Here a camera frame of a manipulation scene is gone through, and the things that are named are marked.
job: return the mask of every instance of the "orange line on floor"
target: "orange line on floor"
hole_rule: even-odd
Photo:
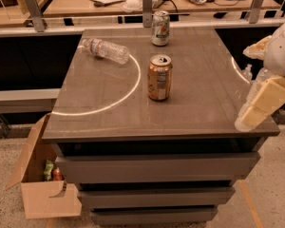
[[[245,180],[239,180],[239,184],[240,184],[241,190],[245,196],[246,202],[249,206],[250,213],[252,214],[252,216],[254,218],[256,227],[257,228],[263,228],[262,222],[260,221],[260,218],[257,214],[257,209],[256,209],[254,202],[253,202],[253,200],[249,194]]]
[[[46,228],[52,228],[53,225],[54,225],[54,223],[55,223],[55,218],[49,218],[49,219],[47,220],[47,226],[46,226]]]

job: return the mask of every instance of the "box flap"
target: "box flap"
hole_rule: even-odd
[[[23,180],[23,177],[26,174],[29,160],[31,158],[31,155],[33,153],[34,147],[38,143],[42,143],[41,137],[43,135],[43,132],[46,128],[49,113],[45,115],[41,120],[39,120],[30,130],[28,134],[28,139],[26,143],[24,144],[24,147],[21,151],[20,157],[18,159],[18,162],[16,163],[15,167],[13,168],[9,183],[6,187],[6,189],[11,188],[15,184],[21,182]]]
[[[78,190],[68,184],[62,196],[64,182],[45,181],[21,183],[22,198],[27,219],[80,216],[82,204],[78,200]]]

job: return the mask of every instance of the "robotic hand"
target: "robotic hand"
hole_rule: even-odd
[[[246,103],[238,113],[235,127],[242,132],[255,129],[285,104],[285,23],[267,43],[264,68],[248,93]]]

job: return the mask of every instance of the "silver can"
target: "silver can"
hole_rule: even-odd
[[[148,95],[152,100],[162,101],[169,97],[172,79],[171,58],[158,54],[151,58],[148,69]]]
[[[167,11],[156,11],[152,20],[152,43],[165,46],[169,42],[170,16]]]

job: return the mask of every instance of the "concrete floor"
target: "concrete floor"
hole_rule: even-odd
[[[235,183],[236,193],[218,207],[212,221],[114,228],[281,228],[285,227],[285,125],[281,133],[260,148],[260,161],[246,180]],[[78,218],[25,219],[20,185],[6,190],[10,172],[22,149],[23,139],[0,139],[0,228],[99,228],[83,210]]]

